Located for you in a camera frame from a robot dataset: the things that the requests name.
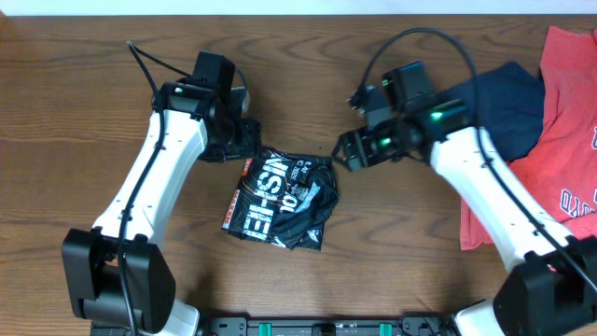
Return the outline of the black orange-patterned jersey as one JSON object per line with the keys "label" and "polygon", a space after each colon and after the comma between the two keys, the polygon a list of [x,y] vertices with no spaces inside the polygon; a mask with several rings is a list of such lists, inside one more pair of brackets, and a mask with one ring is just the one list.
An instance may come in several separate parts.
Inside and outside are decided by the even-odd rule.
{"label": "black orange-patterned jersey", "polygon": [[266,149],[245,161],[222,229],[240,240],[319,251],[339,200],[329,157]]}

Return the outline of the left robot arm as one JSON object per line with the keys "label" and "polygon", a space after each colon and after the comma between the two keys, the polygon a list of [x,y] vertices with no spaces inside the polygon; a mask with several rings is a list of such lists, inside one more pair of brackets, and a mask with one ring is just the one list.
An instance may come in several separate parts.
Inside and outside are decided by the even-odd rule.
{"label": "left robot arm", "polygon": [[62,263],[74,316],[93,335],[195,335],[197,308],[176,297],[162,254],[176,200],[196,161],[245,159],[260,148],[245,86],[166,82],[146,139],[117,195],[87,230],[71,229]]}

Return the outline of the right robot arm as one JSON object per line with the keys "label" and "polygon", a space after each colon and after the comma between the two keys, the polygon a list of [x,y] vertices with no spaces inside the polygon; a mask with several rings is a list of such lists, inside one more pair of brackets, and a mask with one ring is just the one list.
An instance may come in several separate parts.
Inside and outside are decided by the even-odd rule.
{"label": "right robot arm", "polygon": [[460,194],[507,270],[491,301],[452,318],[457,335],[565,335],[596,320],[596,240],[578,240],[533,198],[489,134],[453,100],[417,112],[364,111],[366,126],[339,137],[333,159],[351,172],[412,152]]}

